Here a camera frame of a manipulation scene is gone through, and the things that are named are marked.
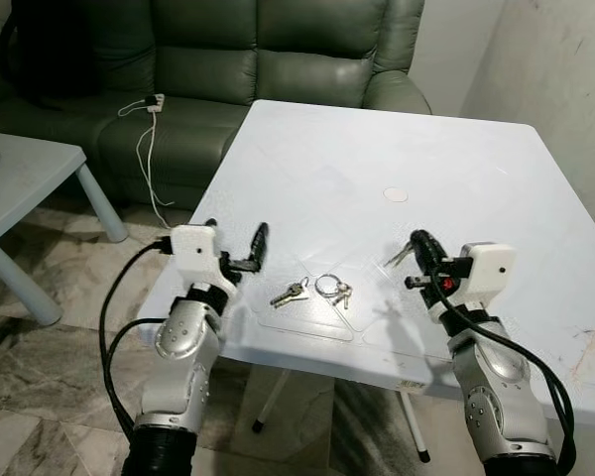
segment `tiled floor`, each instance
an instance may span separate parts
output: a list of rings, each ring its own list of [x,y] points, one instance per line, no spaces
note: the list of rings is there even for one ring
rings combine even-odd
[[[168,213],[172,223],[188,217]],[[0,282],[0,476],[120,473],[128,445],[102,384],[97,318],[121,267],[164,233],[148,207],[122,210],[122,218],[131,236],[111,244],[85,203],[53,198],[1,240],[64,315],[39,327]],[[147,256],[127,276],[109,309],[109,338],[135,316],[165,261]],[[115,357],[113,378],[131,413],[151,362],[150,349],[136,336]],[[251,423],[279,372],[217,362],[194,475],[483,474],[458,403],[413,400],[432,456],[423,465],[394,392],[311,374],[292,373],[256,435]],[[595,474],[595,430],[582,434],[585,451],[574,474]]]

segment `key ring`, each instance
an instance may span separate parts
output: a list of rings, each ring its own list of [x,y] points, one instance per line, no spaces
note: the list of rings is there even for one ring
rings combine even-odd
[[[331,292],[331,293],[327,293],[320,285],[319,281],[322,278],[330,278],[332,280],[335,281],[335,291]],[[336,298],[337,296],[339,296],[339,285],[343,284],[342,281],[337,278],[335,275],[332,275],[330,273],[326,273],[325,275],[321,275],[319,278],[317,278],[315,280],[315,290],[317,291],[317,293],[322,296],[323,298]]]

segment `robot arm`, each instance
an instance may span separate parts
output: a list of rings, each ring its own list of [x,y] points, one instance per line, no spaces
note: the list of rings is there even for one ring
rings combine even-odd
[[[191,457],[209,398],[209,374],[220,352],[221,319],[236,296],[241,272],[260,271],[268,225],[262,223],[247,260],[214,250],[213,226],[185,225],[172,232],[178,272],[188,290],[160,326],[158,356],[144,386],[124,476],[189,476]]]
[[[415,253],[423,276],[408,277],[406,286],[421,289],[431,319],[441,323],[450,337],[448,347],[463,392],[467,428],[487,475],[559,475],[546,419],[531,389],[529,362],[460,317],[465,315],[483,329],[509,339],[501,321],[490,316],[486,307],[507,283],[513,249],[493,243],[470,244],[463,247],[459,258],[448,258],[429,233],[418,230],[392,261],[398,264],[410,253]]]

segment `power strip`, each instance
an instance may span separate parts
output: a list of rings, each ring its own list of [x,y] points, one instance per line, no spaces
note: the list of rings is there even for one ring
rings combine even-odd
[[[166,96],[164,94],[159,93],[155,94],[155,98],[157,99],[157,104],[148,106],[147,110],[149,113],[163,111],[163,105],[166,102]]]

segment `black backpack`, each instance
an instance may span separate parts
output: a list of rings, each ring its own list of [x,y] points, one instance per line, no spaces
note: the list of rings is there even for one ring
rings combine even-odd
[[[96,94],[99,74],[79,0],[12,0],[0,33],[0,72],[38,105],[45,97]]]

